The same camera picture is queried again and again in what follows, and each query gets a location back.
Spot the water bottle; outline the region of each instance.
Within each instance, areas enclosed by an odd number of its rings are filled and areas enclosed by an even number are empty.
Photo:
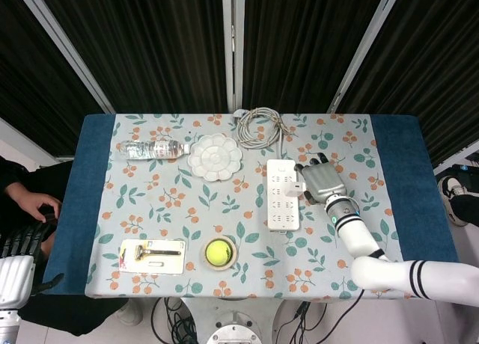
[[[126,159],[177,159],[189,153],[189,144],[178,141],[123,141],[118,147]]]

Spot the power strip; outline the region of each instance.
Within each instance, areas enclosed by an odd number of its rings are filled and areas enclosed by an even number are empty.
[[[303,188],[302,184],[296,181],[295,164],[290,159],[269,159],[266,163],[269,230],[299,229],[298,196]]]

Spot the floral tablecloth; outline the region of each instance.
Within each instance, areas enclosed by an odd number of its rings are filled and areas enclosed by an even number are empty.
[[[334,163],[361,216],[391,260],[402,260],[394,216],[368,115],[284,114],[290,134],[283,159],[307,164],[318,152]],[[270,124],[251,125],[259,138]],[[299,231],[271,233],[266,227],[266,161],[277,144],[242,149],[242,169],[224,182],[192,175],[187,157],[177,160],[126,161],[117,156],[124,140],[176,139],[194,143],[202,135],[234,138],[230,114],[117,114],[105,173],[98,225],[85,292],[93,297],[216,296],[276,297],[334,301],[357,296],[351,281],[353,258],[321,206],[301,196]],[[202,249],[211,238],[228,236],[238,249],[235,265],[213,271]],[[187,252],[182,275],[118,271],[124,239],[182,239]],[[369,298],[402,298],[403,293],[369,292]]]

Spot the tennis ball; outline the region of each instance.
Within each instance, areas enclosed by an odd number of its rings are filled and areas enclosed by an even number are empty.
[[[231,259],[230,245],[221,239],[212,241],[207,247],[207,259],[208,262],[218,267],[225,265]]]

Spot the human hand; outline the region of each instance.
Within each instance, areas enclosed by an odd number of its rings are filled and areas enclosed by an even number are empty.
[[[38,209],[46,204],[53,208],[55,218],[60,214],[61,202],[56,198],[43,193],[28,192],[17,201],[19,207],[38,221],[46,222],[45,216]]]
[[[15,182],[9,185],[5,192],[18,206],[38,221],[46,222],[46,218],[38,209],[46,204],[53,208],[55,218],[60,214],[61,202],[56,198],[44,193],[30,192],[21,183]]]

